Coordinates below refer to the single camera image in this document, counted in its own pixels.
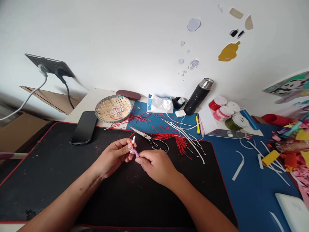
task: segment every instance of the hand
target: hand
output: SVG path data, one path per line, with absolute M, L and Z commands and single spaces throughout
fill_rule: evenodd
M 133 146 L 132 140 L 129 138 L 120 139 L 111 143 L 93 163 L 92 168 L 101 177 L 109 177 L 119 168 L 123 161 L 129 162 L 133 159 L 135 154 L 129 154 L 129 151 L 133 147 L 134 149 L 136 148 L 136 143 Z
M 167 188 L 170 188 L 180 176 L 180 173 L 163 150 L 145 150 L 139 156 L 135 161 L 144 168 L 154 181 Z

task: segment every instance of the desk mat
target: desk mat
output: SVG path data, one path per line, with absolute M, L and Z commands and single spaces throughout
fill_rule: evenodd
M 69 141 L 75 128 L 76 124 L 54 124 L 6 178 L 0 187 L 0 221 L 30 220 L 86 171 L 110 143 L 132 134 L 96 127 L 91 143 L 72 146 Z M 212 144 L 200 141 L 206 153 L 203 164 L 190 152 L 192 160 L 180 155 L 174 138 L 165 142 L 176 169 L 237 226 Z M 136 143 L 138 152 L 151 149 L 138 134 Z M 102 182 L 76 223 L 101 228 L 195 228 L 182 202 L 134 160 L 122 163 Z

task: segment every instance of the left hand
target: left hand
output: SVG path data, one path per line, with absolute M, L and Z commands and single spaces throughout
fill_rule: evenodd
M 129 162 L 135 154 L 129 153 L 136 148 L 136 143 L 132 145 L 132 140 L 124 138 L 111 143 L 93 163 L 92 167 L 98 174 L 107 178 L 113 174 L 123 161 Z

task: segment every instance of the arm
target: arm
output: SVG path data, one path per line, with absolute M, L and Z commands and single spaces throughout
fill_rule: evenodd
M 237 231 L 230 220 L 179 173 L 163 150 L 143 151 L 135 161 L 159 184 L 170 189 L 187 208 L 198 231 Z
M 123 161 L 132 160 L 134 155 L 128 154 L 132 149 L 131 142 L 127 138 L 110 144 L 88 170 L 19 231 L 69 231 L 102 181 L 113 174 Z

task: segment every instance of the silver thermos cap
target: silver thermos cap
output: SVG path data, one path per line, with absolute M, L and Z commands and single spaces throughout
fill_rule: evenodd
M 213 80 L 209 78 L 204 78 L 200 83 L 199 86 L 203 89 L 211 90 L 211 86 L 213 84 Z

